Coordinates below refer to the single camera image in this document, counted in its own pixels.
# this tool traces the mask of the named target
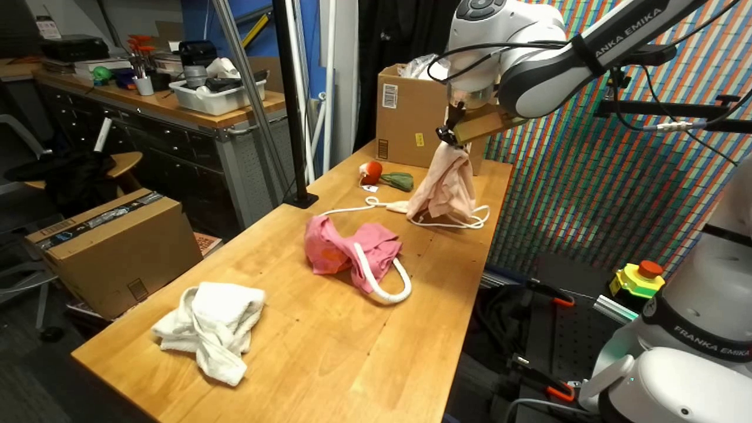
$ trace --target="white container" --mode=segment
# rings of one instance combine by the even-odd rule
[[[148,78],[148,76],[135,78],[135,82],[137,82],[137,89],[139,89],[141,96],[155,94],[155,87],[151,84],[151,78]]]
[[[208,116],[223,116],[238,110],[249,104],[249,96],[243,87],[225,89],[225,92],[209,92],[209,89],[191,89],[185,79],[171,82],[169,89],[177,94],[184,107],[208,113]],[[256,92],[266,99],[266,79],[256,79]]]

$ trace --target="yellow object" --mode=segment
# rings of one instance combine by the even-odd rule
[[[642,261],[615,271],[609,292],[611,295],[631,292],[638,298],[654,298],[663,285],[663,268],[656,261]]]
[[[259,22],[249,29],[249,33],[243,37],[243,47],[248,50],[259,33],[268,26],[268,15],[260,15]]]

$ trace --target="beige cloth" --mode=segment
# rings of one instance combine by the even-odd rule
[[[263,288],[199,281],[184,292],[179,308],[152,333],[162,349],[193,353],[203,373],[235,387],[248,372],[243,355],[251,348],[263,304]]]
[[[472,199],[472,165],[467,151],[439,144],[426,178],[406,205],[406,215],[412,221],[477,221]]]

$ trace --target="wooden table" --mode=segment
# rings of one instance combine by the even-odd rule
[[[34,72],[40,65],[36,60],[11,60],[2,58],[0,60],[0,82],[20,82],[20,79],[34,79]]]
[[[386,210],[333,215],[343,234],[367,221],[400,232],[413,294],[380,308],[343,280],[313,274],[303,253],[313,214],[365,205],[358,166],[372,158],[376,145],[342,161],[313,184],[320,199],[311,210],[278,207],[74,356],[158,421],[441,421],[510,165],[485,161],[474,177],[474,197],[492,207],[485,230],[419,227]],[[417,180],[426,173],[400,165],[386,168],[412,171]],[[409,194],[384,186],[379,197]],[[151,336],[182,292],[204,280],[268,294],[244,355],[249,372],[235,389],[208,380],[191,355],[162,353]],[[384,287],[400,287],[394,271]]]

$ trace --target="white robot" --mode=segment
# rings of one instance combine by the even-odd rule
[[[498,104],[517,118],[547,116],[703,4],[625,0],[566,37],[555,7],[464,0],[441,54],[451,69],[451,106]],[[752,234],[752,159],[735,168],[730,205]],[[729,268],[721,278],[705,274],[703,264],[685,266],[638,322],[614,333],[581,387],[582,409],[651,423],[752,421],[752,255],[721,266]]]

